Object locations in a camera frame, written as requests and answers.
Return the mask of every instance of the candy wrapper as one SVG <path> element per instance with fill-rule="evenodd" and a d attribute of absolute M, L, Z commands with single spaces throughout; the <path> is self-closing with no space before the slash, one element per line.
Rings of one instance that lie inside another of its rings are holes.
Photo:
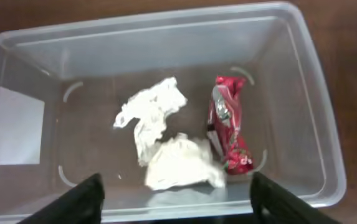
<path fill-rule="evenodd" d="M 239 101 L 244 78 L 216 78 L 211 94 L 207 135 L 221 156 L 228 174 L 246 174 L 253 170 L 253 159 L 240 135 L 242 108 Z"/>

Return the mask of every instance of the wooden table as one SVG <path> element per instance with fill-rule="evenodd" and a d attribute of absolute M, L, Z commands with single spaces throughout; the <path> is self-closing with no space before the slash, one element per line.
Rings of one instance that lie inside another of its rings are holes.
<path fill-rule="evenodd" d="M 251 0 L 0 0 L 0 32 L 145 12 Z M 336 115 L 348 188 L 342 201 L 322 211 L 357 223 L 357 0 L 291 1 L 304 13 L 323 66 Z"/>

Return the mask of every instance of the white curved mark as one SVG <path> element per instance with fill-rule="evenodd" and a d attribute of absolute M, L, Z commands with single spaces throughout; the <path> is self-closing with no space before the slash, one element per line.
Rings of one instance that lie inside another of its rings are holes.
<path fill-rule="evenodd" d="M 65 182 L 66 185 L 70 187 L 75 187 L 77 184 L 71 183 L 65 176 L 64 170 L 62 169 L 62 166 L 58 166 L 58 171 L 59 171 L 59 176 L 62 179 L 63 182 Z"/>
<path fill-rule="evenodd" d="M 233 72 L 239 72 L 242 75 L 246 76 L 247 80 L 250 82 L 251 85 L 254 85 L 255 81 L 252 77 L 252 75 L 247 72 L 246 70 L 244 70 L 243 68 L 239 68 L 239 67 L 231 67 L 231 71 Z"/>
<path fill-rule="evenodd" d="M 254 174 L 255 172 L 260 171 L 260 170 L 264 167 L 264 165 L 265 165 L 266 162 L 267 162 L 267 150 L 264 149 L 264 151 L 263 151 L 263 158 L 262 158 L 262 160 L 261 160 L 261 162 L 260 162 L 260 165 L 259 165 L 257 168 L 255 168 L 254 170 L 249 171 L 249 172 L 247 173 L 247 175 L 252 175 L 252 174 Z"/>
<path fill-rule="evenodd" d="M 70 93 L 73 90 L 75 90 L 76 88 L 80 87 L 80 86 L 83 86 L 83 82 L 77 82 L 77 83 L 74 83 L 74 84 L 72 84 L 71 86 L 68 87 L 68 89 L 66 90 L 65 95 L 64 95 L 64 102 L 65 103 L 67 102 L 67 98 L 69 97 Z"/>

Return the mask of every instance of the crumpled red wrapper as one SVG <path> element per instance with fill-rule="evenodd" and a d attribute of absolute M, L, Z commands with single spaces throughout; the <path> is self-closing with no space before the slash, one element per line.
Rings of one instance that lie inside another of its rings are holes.
<path fill-rule="evenodd" d="M 207 135 L 231 175 L 246 174 L 253 169 L 253 158 L 240 135 L 239 95 L 244 84 L 244 78 L 217 76 L 207 119 Z"/>

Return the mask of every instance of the transparent plastic box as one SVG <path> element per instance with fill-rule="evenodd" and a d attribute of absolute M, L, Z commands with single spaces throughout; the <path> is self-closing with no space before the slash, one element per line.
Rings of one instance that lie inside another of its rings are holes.
<path fill-rule="evenodd" d="M 38 211 L 99 172 L 103 221 L 251 212 L 250 177 L 152 192 L 132 121 L 111 124 L 127 99 L 175 76 L 188 103 L 162 140 L 206 138 L 216 75 L 249 71 L 245 137 L 261 172 L 314 207 L 342 198 L 346 177 L 335 118 L 300 11 L 285 2 L 116 17 L 0 34 L 0 222 Z"/>

